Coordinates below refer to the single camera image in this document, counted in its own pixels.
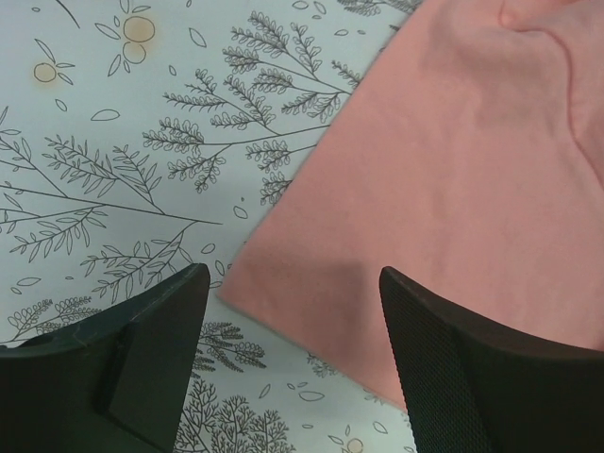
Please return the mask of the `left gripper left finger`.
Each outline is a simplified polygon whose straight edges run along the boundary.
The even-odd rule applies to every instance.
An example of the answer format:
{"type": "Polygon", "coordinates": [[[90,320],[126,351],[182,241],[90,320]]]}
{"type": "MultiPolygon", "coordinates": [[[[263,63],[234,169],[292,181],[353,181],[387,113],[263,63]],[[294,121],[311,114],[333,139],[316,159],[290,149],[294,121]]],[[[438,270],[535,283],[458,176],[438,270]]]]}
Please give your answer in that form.
{"type": "Polygon", "coordinates": [[[84,320],[1,349],[4,452],[170,452],[207,307],[191,264],[84,320]]]}

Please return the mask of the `salmon pink t-shirt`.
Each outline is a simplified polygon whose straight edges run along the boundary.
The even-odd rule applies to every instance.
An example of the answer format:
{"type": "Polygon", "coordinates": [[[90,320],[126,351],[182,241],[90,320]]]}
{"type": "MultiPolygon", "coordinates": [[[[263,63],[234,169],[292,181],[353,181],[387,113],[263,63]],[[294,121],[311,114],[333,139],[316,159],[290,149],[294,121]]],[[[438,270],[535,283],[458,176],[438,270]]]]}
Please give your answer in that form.
{"type": "Polygon", "coordinates": [[[424,2],[219,295],[403,407],[386,266],[506,326],[602,347],[601,2],[424,2]]]}

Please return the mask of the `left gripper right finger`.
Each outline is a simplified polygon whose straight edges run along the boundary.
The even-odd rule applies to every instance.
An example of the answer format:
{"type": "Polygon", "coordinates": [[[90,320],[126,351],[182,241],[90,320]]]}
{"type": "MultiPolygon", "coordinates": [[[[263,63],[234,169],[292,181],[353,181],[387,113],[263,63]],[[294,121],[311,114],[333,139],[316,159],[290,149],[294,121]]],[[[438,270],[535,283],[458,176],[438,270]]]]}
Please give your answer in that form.
{"type": "Polygon", "coordinates": [[[420,452],[599,452],[603,355],[506,327],[391,267],[381,306],[420,452]]]}

